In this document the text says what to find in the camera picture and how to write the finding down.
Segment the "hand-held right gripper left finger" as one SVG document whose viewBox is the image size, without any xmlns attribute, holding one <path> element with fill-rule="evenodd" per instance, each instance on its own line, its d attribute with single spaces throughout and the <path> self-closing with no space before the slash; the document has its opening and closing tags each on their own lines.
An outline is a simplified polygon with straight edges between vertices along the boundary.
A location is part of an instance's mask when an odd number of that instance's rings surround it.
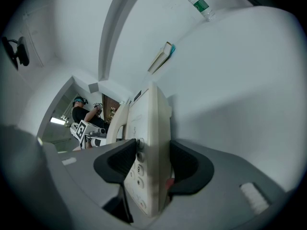
<svg viewBox="0 0 307 230">
<path fill-rule="evenodd" d="M 46 144 L 51 177 L 75 230 L 130 230 L 133 222 L 124 180 L 133 166 L 136 141 L 57 153 Z"/>
</svg>

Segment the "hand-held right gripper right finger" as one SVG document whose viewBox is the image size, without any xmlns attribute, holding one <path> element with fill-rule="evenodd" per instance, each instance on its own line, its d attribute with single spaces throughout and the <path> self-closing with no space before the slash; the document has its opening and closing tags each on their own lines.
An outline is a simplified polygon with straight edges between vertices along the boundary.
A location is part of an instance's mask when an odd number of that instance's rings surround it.
<svg viewBox="0 0 307 230">
<path fill-rule="evenodd" d="M 170 143 L 175 183 L 160 230 L 255 230 L 274 219 L 286 192 L 247 160 L 187 141 Z"/>
</svg>

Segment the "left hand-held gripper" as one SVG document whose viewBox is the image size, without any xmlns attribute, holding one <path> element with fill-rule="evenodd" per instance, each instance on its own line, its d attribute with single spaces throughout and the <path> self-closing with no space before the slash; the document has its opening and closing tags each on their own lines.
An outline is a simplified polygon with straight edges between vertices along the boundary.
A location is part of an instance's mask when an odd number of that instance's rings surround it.
<svg viewBox="0 0 307 230">
<path fill-rule="evenodd" d="M 78 140 L 81 150 L 106 144 L 106 130 L 83 120 L 79 124 L 73 123 L 70 131 Z"/>
</svg>

